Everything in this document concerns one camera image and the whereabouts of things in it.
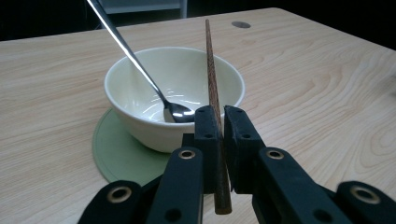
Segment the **screw hole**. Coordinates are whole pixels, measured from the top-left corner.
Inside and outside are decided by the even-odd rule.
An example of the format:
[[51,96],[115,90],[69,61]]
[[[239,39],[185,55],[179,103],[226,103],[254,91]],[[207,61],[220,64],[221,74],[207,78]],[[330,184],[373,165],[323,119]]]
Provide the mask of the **screw hole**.
[[378,195],[364,187],[352,186],[350,192],[355,196],[355,198],[365,203],[378,204],[381,202]]
[[177,222],[181,219],[181,212],[178,209],[170,209],[165,213],[165,219],[169,222]]
[[178,156],[183,160],[189,160],[195,156],[195,152],[193,152],[191,150],[183,150],[178,153]]
[[123,203],[132,195],[132,190],[126,186],[115,187],[107,194],[107,200],[111,203]]
[[232,25],[238,28],[247,29],[250,28],[250,24],[244,21],[233,21]]
[[314,217],[321,222],[332,222],[332,216],[322,209],[315,210]]
[[284,157],[283,153],[281,153],[279,151],[275,151],[275,150],[267,151],[267,156],[274,160],[282,160]]

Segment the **metal spoon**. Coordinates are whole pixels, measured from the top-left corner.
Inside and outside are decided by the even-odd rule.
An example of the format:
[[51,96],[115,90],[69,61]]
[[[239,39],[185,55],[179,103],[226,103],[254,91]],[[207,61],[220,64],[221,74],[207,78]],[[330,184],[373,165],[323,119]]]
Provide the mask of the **metal spoon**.
[[150,77],[149,73],[145,70],[143,65],[134,55],[134,52],[128,47],[125,40],[122,38],[121,34],[117,28],[111,23],[105,10],[99,4],[97,0],[87,0],[91,5],[93,11],[96,13],[102,24],[107,28],[122,50],[125,52],[126,56],[131,60],[131,62],[136,66],[136,68],[143,74],[151,87],[157,92],[158,96],[163,101],[163,116],[165,121],[171,121],[176,123],[186,123],[194,122],[195,111],[187,108],[184,105],[178,105],[175,103],[170,103],[166,100],[160,88],[155,84],[154,80]]

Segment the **spoon handle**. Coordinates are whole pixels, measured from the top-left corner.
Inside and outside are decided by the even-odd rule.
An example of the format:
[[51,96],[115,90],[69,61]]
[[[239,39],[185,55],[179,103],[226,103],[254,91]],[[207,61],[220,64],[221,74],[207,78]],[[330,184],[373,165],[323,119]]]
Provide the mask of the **spoon handle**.
[[111,20],[108,18],[105,10],[102,8],[100,3],[97,0],[87,0],[93,11],[98,16],[99,20],[106,27],[106,29],[110,32],[111,36],[116,40],[121,49],[125,52],[126,56],[131,60],[134,66],[142,73],[151,87],[157,92],[158,96],[163,100],[163,102],[167,102],[166,98],[163,96],[163,93],[158,88],[157,84],[155,84],[154,80],[150,77],[149,73],[143,67],[143,65],[139,62],[139,60],[134,55],[134,52],[129,48],[128,44],[122,38],[122,35],[117,30],[116,26],[111,23]]

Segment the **bowl rim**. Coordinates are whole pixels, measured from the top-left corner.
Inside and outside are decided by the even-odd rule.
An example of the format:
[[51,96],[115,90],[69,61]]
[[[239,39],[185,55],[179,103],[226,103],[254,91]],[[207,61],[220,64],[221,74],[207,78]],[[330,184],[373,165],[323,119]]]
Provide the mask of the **bowl rim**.
[[[205,51],[203,50],[199,50],[199,49],[192,49],[192,48],[186,48],[186,47],[156,47],[156,48],[150,48],[150,49],[142,49],[137,51],[135,54],[138,55],[139,53],[142,52],[147,52],[147,51],[153,51],[153,50],[159,50],[159,49],[183,49],[183,50],[192,50],[192,51],[197,51],[197,52],[201,52],[206,54]],[[239,96],[238,100],[236,101],[236,105],[240,105],[243,98],[245,97],[245,81],[242,78],[242,74],[239,73],[239,71],[229,62],[227,62],[226,60],[220,58],[220,56],[217,55],[213,55],[213,57],[217,58],[218,60],[228,64],[230,66],[231,69],[233,69],[235,71],[235,73],[238,75],[238,79],[241,83],[241,95]],[[116,61],[111,67],[110,69],[108,69],[108,71],[106,72],[106,76],[105,76],[105,94],[107,96],[107,99],[110,101],[110,103],[115,106],[119,111],[121,111],[123,114],[125,114],[126,116],[133,118],[133,119],[137,119],[140,122],[145,122],[145,123],[150,123],[154,126],[159,126],[159,127],[167,127],[167,128],[171,128],[171,127],[189,127],[191,125],[194,124],[194,122],[188,122],[188,123],[171,123],[171,122],[158,122],[158,121],[153,121],[153,120],[149,120],[149,119],[142,119],[138,116],[134,116],[132,114],[130,114],[127,110],[125,110],[123,107],[119,106],[118,104],[116,104],[116,101],[114,100],[114,98],[111,96],[111,94],[109,94],[109,87],[108,87],[108,80],[109,77],[111,77],[111,72],[115,69],[115,67],[119,64],[122,63],[124,60],[129,60],[127,56],[122,57],[121,59],[119,59],[118,61]]]

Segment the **light wood surface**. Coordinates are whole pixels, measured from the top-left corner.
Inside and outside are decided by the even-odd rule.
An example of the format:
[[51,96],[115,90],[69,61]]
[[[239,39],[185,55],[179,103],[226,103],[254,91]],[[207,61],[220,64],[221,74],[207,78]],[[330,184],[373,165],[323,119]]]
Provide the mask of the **light wood surface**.
[[[120,29],[134,50],[214,53],[246,82],[240,107],[267,146],[286,149],[329,189],[358,180],[396,199],[396,52],[268,8]],[[248,22],[248,29],[233,21]],[[0,43],[0,223],[76,223],[107,184],[92,134],[110,107],[103,81],[123,57],[106,30]],[[250,197],[204,223],[256,223]]]

